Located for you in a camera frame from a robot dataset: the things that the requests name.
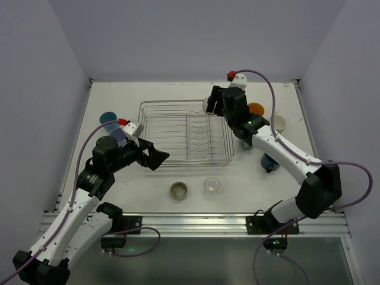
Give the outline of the cream and brown cup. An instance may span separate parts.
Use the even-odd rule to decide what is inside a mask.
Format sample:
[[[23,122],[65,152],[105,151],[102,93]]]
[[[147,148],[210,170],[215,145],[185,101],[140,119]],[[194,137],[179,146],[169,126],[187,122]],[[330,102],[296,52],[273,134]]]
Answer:
[[[207,108],[208,108],[208,98],[205,98],[205,99],[203,100],[203,102],[202,102],[202,109],[203,109],[204,113],[206,113],[207,115],[209,115],[209,116],[214,116],[213,111],[208,112],[208,111],[207,111]]]

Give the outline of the floral white mug orange inside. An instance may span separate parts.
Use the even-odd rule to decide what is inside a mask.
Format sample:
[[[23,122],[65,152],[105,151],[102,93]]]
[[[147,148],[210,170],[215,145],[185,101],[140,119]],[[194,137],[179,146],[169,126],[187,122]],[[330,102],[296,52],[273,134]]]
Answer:
[[[259,116],[263,116],[265,114],[264,106],[259,103],[249,103],[248,106],[249,106],[250,113],[253,113]]]

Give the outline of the lavender plastic tumbler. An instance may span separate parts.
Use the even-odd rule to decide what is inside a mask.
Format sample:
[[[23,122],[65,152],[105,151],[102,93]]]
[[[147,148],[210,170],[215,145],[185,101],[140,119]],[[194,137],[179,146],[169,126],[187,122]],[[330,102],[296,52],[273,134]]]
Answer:
[[[128,142],[128,139],[127,139],[125,133],[123,132],[122,128],[113,129],[110,132],[110,136],[112,136],[116,139],[118,146],[120,146],[120,147],[124,147]]]

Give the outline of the speckled beige small cup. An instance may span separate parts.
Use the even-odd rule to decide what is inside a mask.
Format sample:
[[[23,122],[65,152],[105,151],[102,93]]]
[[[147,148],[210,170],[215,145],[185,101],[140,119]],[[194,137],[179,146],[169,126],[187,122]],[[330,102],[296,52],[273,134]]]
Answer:
[[[174,200],[182,201],[187,197],[188,187],[184,182],[175,182],[170,186],[170,195]]]

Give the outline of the light blue plastic tumbler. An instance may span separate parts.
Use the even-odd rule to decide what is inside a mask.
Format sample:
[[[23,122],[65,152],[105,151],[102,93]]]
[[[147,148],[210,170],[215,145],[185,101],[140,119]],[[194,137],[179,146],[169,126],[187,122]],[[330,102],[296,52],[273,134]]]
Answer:
[[[105,112],[105,113],[101,114],[100,117],[99,117],[99,122],[101,124],[105,124],[106,122],[110,122],[110,121],[118,121],[118,117],[117,117],[116,113],[114,113],[114,112]],[[103,128],[105,129],[105,131],[108,134],[110,134],[115,129],[119,129],[120,126],[119,126],[118,123],[112,123],[112,124],[104,126]]]

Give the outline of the yellow-green ceramic mug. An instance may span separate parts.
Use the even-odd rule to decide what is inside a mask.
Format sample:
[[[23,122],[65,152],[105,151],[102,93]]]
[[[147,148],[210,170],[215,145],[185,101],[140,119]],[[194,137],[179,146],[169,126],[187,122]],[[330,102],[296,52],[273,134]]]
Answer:
[[[270,117],[271,127],[275,129],[276,133],[282,134],[283,131],[287,128],[287,120],[283,116],[275,112]]]

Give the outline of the small clear glass cup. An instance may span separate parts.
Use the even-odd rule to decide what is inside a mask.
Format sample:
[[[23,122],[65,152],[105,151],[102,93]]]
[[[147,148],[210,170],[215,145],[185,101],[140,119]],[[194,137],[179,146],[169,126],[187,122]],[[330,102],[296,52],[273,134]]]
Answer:
[[[216,194],[220,189],[220,182],[217,178],[207,178],[204,181],[204,189],[208,194]]]

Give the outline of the dark blue glossy mug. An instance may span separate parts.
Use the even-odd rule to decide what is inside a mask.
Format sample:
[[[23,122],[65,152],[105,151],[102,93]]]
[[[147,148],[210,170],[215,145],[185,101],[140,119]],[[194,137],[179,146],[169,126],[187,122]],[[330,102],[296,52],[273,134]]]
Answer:
[[[264,153],[261,157],[261,166],[266,173],[271,173],[280,168],[280,165],[268,154]]]

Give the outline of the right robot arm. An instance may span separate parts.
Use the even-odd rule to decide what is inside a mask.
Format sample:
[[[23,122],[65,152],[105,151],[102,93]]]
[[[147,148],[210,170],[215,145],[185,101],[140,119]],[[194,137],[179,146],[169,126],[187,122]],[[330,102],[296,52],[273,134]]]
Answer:
[[[278,226],[302,216],[316,219],[341,198],[339,167],[323,166],[320,160],[302,153],[272,130],[268,120],[249,111],[241,88],[213,86],[205,111],[224,117],[237,138],[269,155],[300,185],[297,195],[276,203],[264,213],[268,224]]]

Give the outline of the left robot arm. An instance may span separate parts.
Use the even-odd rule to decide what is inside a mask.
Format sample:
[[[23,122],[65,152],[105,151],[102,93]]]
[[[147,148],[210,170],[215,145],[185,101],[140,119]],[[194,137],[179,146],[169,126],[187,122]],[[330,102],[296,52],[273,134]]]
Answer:
[[[71,197],[50,228],[28,251],[15,254],[12,262],[19,278],[28,284],[65,284],[75,256],[101,235],[124,229],[122,209],[101,202],[115,183],[114,174],[133,163],[156,170],[169,156],[143,139],[123,147],[111,136],[98,139]]]

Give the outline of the aluminium mounting rail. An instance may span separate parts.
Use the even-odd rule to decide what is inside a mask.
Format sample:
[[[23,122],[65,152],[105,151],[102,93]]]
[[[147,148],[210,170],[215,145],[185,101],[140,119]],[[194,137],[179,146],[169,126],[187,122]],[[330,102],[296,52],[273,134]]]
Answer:
[[[250,214],[124,213],[134,227],[157,229],[164,238],[264,238],[269,233],[253,228]],[[279,237],[346,238],[350,229],[344,214],[324,213],[317,219],[293,222]]]

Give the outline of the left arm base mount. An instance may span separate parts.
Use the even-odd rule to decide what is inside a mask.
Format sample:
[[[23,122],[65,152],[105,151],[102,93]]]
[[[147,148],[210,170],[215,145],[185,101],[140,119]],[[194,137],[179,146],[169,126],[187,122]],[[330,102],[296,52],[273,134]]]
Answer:
[[[102,236],[100,246],[104,250],[111,250],[115,253],[115,249],[123,248],[126,245],[128,233],[116,235],[116,232],[124,232],[132,230],[131,235],[139,235],[140,230],[137,230],[142,225],[141,216],[124,216],[121,215],[112,221],[112,227],[108,231],[108,235]]]

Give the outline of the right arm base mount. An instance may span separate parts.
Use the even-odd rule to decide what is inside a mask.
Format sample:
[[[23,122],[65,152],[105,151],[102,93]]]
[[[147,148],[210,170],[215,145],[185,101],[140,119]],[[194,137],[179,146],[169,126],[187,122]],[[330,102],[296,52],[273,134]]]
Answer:
[[[279,223],[274,217],[263,210],[257,210],[253,215],[245,217],[246,231],[249,235],[269,235],[277,231],[267,241],[263,247],[273,253],[283,254],[288,247],[289,235],[298,235],[300,233],[298,223],[293,222],[286,228],[284,223]]]

